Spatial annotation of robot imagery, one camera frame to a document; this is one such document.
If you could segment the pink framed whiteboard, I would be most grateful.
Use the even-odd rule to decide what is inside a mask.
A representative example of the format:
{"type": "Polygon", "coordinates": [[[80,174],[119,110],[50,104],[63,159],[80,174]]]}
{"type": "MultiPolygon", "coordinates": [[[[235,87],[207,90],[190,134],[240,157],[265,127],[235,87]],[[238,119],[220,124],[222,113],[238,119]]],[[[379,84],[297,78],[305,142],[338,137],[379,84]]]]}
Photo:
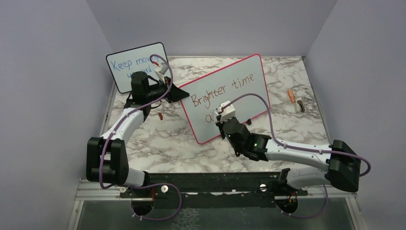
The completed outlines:
{"type": "Polygon", "coordinates": [[[221,103],[232,101],[239,122],[246,122],[267,111],[269,94],[261,56],[254,54],[214,72],[192,80],[180,89],[189,93],[182,99],[193,135],[198,144],[204,144],[220,135],[215,125],[214,111],[221,103]]]}

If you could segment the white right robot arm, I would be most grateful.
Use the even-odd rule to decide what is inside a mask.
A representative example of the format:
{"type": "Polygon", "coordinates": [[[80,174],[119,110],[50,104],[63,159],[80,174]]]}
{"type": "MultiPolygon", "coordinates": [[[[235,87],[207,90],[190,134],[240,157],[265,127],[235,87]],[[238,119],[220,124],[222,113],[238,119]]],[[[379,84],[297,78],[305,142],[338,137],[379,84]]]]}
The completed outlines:
{"type": "Polygon", "coordinates": [[[215,124],[236,156],[243,155],[253,161],[289,161],[304,165],[301,169],[281,171],[276,188],[282,195],[319,185],[331,185],[345,192],[359,189],[361,161],[344,141],[313,146],[287,141],[277,143],[270,136],[251,133],[235,117],[215,124]]]}

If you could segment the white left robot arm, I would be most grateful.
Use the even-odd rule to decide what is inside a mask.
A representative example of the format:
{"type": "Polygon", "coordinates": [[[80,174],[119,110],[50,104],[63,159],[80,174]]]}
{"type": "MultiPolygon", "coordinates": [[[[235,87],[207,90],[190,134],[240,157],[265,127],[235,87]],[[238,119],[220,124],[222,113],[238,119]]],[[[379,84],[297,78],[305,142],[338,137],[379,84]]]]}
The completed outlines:
{"type": "Polygon", "coordinates": [[[143,71],[134,72],[131,93],[119,120],[102,136],[88,140],[86,178],[99,182],[103,189],[113,185],[132,186],[133,192],[140,197],[150,192],[147,172],[129,167],[125,145],[146,121],[152,104],[162,99],[175,103],[189,97],[189,93],[176,87],[169,77],[160,77],[152,85],[151,79],[143,71]]]}

